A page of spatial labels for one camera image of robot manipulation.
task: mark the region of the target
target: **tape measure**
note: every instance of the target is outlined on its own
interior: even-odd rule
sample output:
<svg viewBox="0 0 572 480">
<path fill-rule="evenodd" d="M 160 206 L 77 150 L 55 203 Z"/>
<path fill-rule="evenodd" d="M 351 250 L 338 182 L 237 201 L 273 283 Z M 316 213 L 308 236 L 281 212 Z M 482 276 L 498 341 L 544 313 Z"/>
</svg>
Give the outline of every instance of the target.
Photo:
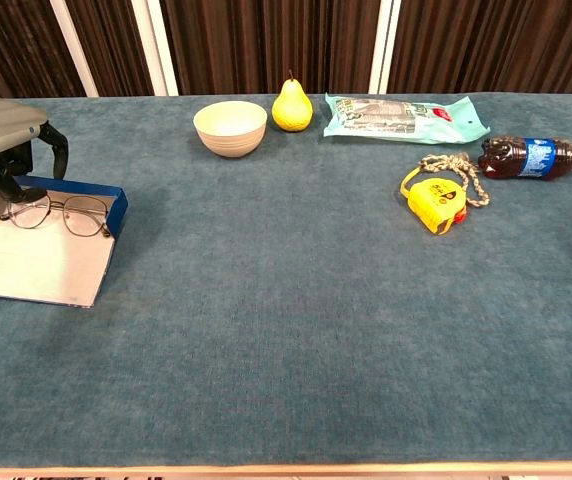
<svg viewBox="0 0 572 480">
<path fill-rule="evenodd" d="M 462 185 L 446 178 L 429 178 L 416 183 L 410 190 L 406 188 L 406 184 L 418 173 L 436 173 L 442 170 L 457 173 L 462 177 Z M 473 179 L 479 200 L 466 197 L 469 175 Z M 453 223 L 461 223 L 466 219 L 467 203 L 479 208 L 490 202 L 489 195 L 482 189 L 475 174 L 475 166 L 466 153 L 427 155 L 419 162 L 419 167 L 402 180 L 399 191 L 408 199 L 410 210 L 436 235 L 443 235 L 450 230 Z"/>
</svg>

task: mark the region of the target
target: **red label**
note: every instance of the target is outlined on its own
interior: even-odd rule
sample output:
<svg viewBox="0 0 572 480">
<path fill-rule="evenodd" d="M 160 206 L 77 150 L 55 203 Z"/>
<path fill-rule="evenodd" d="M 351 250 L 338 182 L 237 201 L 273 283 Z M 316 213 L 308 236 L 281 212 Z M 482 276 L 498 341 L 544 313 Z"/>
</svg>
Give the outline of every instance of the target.
<svg viewBox="0 0 572 480">
<path fill-rule="evenodd" d="M 438 117 L 442 117 L 444 120 L 448 121 L 448 122 L 452 122 L 453 119 L 451 118 L 450 115 L 448 115 L 448 112 L 446 110 L 444 110 L 443 108 L 433 108 L 433 113 L 435 115 L 437 115 Z"/>
</svg>

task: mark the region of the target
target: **pear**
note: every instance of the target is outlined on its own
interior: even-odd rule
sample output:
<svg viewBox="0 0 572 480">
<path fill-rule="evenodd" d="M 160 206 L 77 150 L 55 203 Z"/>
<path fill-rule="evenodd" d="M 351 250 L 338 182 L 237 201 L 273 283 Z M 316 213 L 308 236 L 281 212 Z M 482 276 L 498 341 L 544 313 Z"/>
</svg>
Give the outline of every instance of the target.
<svg viewBox="0 0 572 480">
<path fill-rule="evenodd" d="M 273 120 L 282 130 L 299 132 L 310 124 L 313 105 L 301 84 L 293 78 L 293 72 L 289 70 L 288 73 L 290 78 L 284 82 L 281 93 L 273 103 Z"/>
</svg>

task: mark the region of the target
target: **plastic bottle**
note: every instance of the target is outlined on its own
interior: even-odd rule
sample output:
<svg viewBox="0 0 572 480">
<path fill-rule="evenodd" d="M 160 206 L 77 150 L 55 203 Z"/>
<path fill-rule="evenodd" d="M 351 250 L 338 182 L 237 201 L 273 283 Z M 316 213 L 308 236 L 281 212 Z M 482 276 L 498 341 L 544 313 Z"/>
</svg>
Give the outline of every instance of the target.
<svg viewBox="0 0 572 480">
<path fill-rule="evenodd" d="M 482 143 L 478 163 L 490 178 L 551 180 L 572 170 L 572 143 L 557 139 L 493 137 Z"/>
</svg>

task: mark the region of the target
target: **bottle label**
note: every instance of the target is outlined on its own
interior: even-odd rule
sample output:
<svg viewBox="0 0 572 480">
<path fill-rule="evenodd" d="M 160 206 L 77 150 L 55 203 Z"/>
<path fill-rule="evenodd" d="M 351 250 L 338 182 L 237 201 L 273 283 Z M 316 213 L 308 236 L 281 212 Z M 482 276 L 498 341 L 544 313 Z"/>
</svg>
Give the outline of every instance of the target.
<svg viewBox="0 0 572 480">
<path fill-rule="evenodd" d="M 526 161 L 519 177 L 543 177 L 555 163 L 555 142 L 550 139 L 525 138 Z"/>
</svg>

